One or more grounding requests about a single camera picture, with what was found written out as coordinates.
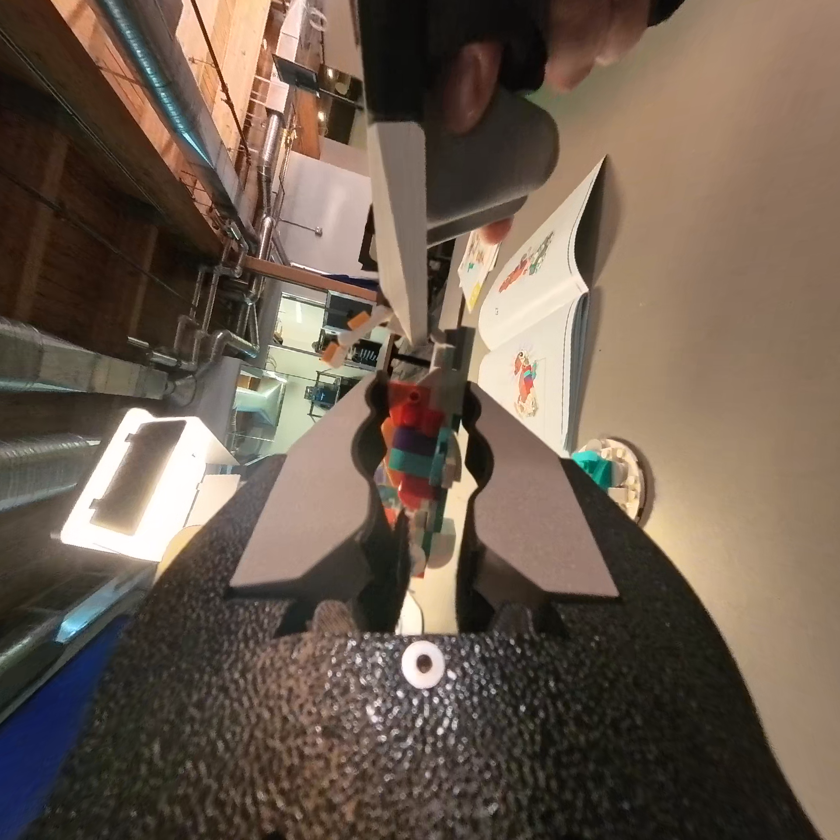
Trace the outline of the colourful lego fish model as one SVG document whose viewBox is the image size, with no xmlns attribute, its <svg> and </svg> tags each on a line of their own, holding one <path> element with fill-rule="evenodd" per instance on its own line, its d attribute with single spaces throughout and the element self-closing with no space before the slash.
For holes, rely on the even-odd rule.
<svg viewBox="0 0 840 840">
<path fill-rule="evenodd" d="M 376 480 L 389 522 L 396 525 L 401 515 L 407 521 L 413 578 L 446 564 L 454 551 L 455 527 L 445 508 L 463 467 L 457 435 L 474 340 L 471 328 L 445 330 L 422 377 L 388 383 L 385 456 Z"/>
</svg>

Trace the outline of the white orange lego fin piece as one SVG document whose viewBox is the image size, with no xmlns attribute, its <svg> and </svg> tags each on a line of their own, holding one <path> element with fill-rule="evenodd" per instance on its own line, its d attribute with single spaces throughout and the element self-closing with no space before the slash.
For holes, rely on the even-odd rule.
<svg viewBox="0 0 840 840">
<path fill-rule="evenodd" d="M 394 317 L 391 308 L 374 306 L 371 312 L 361 312 L 348 321 L 348 328 L 331 339 L 320 353 L 322 362 L 332 368 L 340 368 L 352 355 L 353 347 L 366 340 L 374 329 L 388 326 Z"/>
</svg>

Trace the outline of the silver ventilation duct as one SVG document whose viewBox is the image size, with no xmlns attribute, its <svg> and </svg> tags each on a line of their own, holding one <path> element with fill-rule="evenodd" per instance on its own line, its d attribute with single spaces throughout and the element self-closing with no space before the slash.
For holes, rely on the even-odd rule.
<svg viewBox="0 0 840 840">
<path fill-rule="evenodd" d="M 97 1 L 94 5 L 207 193 L 223 207 L 231 207 L 230 195 L 200 129 L 195 99 L 178 70 L 165 22 L 155 23 L 154 17 L 147 17 L 146 13 L 154 10 L 143 2 Z"/>
<path fill-rule="evenodd" d="M 120 360 L 1 318 L 3 395 L 93 394 L 189 406 L 200 392 L 194 374 Z"/>
</svg>

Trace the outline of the printed paper leaflets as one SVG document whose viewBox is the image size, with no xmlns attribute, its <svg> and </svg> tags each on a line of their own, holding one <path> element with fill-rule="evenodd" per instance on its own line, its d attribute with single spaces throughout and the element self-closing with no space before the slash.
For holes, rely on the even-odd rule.
<svg viewBox="0 0 840 840">
<path fill-rule="evenodd" d="M 465 253 L 457 269 L 458 285 L 467 312 L 472 312 L 476 307 L 485 281 L 497 263 L 499 247 L 500 242 L 490 242 L 479 230 L 469 234 Z"/>
</svg>

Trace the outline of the open lego instruction booklet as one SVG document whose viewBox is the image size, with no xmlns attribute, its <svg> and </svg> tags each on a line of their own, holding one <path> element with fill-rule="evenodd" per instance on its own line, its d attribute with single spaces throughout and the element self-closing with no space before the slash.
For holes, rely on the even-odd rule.
<svg viewBox="0 0 840 840">
<path fill-rule="evenodd" d="M 499 270 L 478 316 L 478 385 L 563 457 L 577 437 L 590 304 L 576 244 L 605 161 Z"/>
</svg>

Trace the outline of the dark blue partition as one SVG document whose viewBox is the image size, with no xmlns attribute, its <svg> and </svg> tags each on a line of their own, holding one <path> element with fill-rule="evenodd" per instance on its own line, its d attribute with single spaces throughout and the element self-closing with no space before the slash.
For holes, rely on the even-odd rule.
<svg viewBox="0 0 840 840">
<path fill-rule="evenodd" d="M 151 575 L 85 573 L 2 620 L 1 721 L 8 719 L 116 617 L 128 614 Z"/>
</svg>

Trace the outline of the white studio light panel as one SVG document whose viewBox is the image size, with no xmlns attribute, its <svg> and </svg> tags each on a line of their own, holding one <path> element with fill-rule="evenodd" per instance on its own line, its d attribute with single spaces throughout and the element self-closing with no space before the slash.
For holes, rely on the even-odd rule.
<svg viewBox="0 0 840 840">
<path fill-rule="evenodd" d="M 132 408 L 80 489 L 59 540 L 157 564 L 190 521 L 205 478 L 238 467 L 198 417 Z"/>
</svg>

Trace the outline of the person's right hand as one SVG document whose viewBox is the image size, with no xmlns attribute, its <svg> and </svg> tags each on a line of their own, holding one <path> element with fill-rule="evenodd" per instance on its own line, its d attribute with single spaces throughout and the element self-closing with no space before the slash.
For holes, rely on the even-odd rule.
<svg viewBox="0 0 840 840">
<path fill-rule="evenodd" d="M 549 4 L 544 79 L 556 91 L 576 89 L 596 67 L 615 64 L 646 31 L 673 13 L 652 1 L 560 1 Z M 502 45 L 483 39 L 451 59 L 440 83 L 441 120 L 456 135 L 472 131 L 494 98 Z"/>
</svg>

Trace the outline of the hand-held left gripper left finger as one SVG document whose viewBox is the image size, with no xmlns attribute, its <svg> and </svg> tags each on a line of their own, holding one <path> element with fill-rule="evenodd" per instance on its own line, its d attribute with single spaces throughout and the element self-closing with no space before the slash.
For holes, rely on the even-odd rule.
<svg viewBox="0 0 840 840">
<path fill-rule="evenodd" d="M 385 456 L 386 374 L 367 375 L 289 449 L 229 582 L 233 595 L 290 602 L 298 632 L 323 602 L 365 631 L 393 632 L 403 607 L 403 516 L 392 525 L 374 474 Z"/>
</svg>

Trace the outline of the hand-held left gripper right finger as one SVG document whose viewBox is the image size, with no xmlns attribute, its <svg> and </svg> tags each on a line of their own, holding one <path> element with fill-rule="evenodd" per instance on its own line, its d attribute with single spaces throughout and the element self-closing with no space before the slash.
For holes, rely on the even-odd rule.
<svg viewBox="0 0 840 840">
<path fill-rule="evenodd" d="M 474 382 L 463 428 L 476 488 L 458 557 L 458 630 L 485 632 L 509 605 L 542 618 L 556 603 L 619 599 L 561 457 Z"/>
</svg>

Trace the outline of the round white teal lego base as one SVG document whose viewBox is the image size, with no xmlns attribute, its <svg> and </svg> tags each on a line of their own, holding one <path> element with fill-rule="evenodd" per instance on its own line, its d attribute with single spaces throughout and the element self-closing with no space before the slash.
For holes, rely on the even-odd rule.
<svg viewBox="0 0 840 840">
<path fill-rule="evenodd" d="M 571 459 L 637 525 L 643 527 L 653 508 L 655 483 L 639 449 L 617 437 L 594 437 Z"/>
</svg>

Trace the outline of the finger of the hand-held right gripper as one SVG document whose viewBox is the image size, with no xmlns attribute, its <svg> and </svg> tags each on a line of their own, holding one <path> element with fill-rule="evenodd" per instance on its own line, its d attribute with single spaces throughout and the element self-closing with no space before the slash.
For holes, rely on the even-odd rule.
<svg viewBox="0 0 840 840">
<path fill-rule="evenodd" d="M 425 343 L 426 148 L 414 122 L 371 122 L 367 151 L 381 292 L 410 343 Z"/>
</svg>

